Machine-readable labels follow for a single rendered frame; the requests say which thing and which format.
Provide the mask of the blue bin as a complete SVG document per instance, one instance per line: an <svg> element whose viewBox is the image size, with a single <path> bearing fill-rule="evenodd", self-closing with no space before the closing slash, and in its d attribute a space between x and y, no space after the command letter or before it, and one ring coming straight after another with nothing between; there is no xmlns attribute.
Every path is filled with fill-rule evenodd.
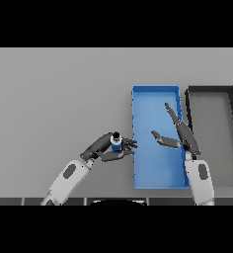
<svg viewBox="0 0 233 253"><path fill-rule="evenodd" d="M133 85L132 138L134 150L135 190L187 189L189 179L185 168L185 151L180 146L160 145L152 134L179 140L176 126L166 110L168 103L179 120L183 118L180 87L178 85Z"/></svg>

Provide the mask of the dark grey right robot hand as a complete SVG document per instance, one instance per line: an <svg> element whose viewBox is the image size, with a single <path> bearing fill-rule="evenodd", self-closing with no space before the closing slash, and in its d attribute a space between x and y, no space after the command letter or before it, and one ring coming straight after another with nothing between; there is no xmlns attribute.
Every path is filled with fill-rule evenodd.
<svg viewBox="0 0 233 253"><path fill-rule="evenodd" d="M156 130L151 131L153 137L162 146L171 148L180 148L182 146L184 148L184 151L188 152L192 158L197 159L201 155L201 152L194 138L192 130L184 121L180 120L177 117L177 114L168 103L165 103L165 108L170 115L174 126L176 127L179 139L162 136Z"/></svg>

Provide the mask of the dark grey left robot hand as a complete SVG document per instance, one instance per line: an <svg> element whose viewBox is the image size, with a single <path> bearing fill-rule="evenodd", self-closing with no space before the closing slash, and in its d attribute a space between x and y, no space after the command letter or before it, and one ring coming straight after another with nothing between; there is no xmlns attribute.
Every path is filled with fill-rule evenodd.
<svg viewBox="0 0 233 253"><path fill-rule="evenodd" d="M137 141L131 138L123 137L121 134L121 151L112 151L111 136L113 132L103 134L95 140L80 157L88 162L91 159L101 158L103 162L121 160L124 156L131 155L132 149L137 148Z"/></svg>

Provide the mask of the blue pipe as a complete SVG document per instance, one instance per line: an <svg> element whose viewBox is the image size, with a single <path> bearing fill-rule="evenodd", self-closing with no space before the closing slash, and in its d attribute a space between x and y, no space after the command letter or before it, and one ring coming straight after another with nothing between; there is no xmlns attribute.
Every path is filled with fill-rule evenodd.
<svg viewBox="0 0 233 253"><path fill-rule="evenodd" d="M112 151L121 151L122 138L118 131L115 131L111 136Z"/></svg>

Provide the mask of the dark grey bin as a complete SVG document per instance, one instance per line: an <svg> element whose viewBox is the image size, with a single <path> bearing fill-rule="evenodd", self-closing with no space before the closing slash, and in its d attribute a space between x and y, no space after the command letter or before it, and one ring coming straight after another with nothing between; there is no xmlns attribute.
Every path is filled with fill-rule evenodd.
<svg viewBox="0 0 233 253"><path fill-rule="evenodd" d="M189 86L189 127L215 187L233 187L233 86Z"/></svg>

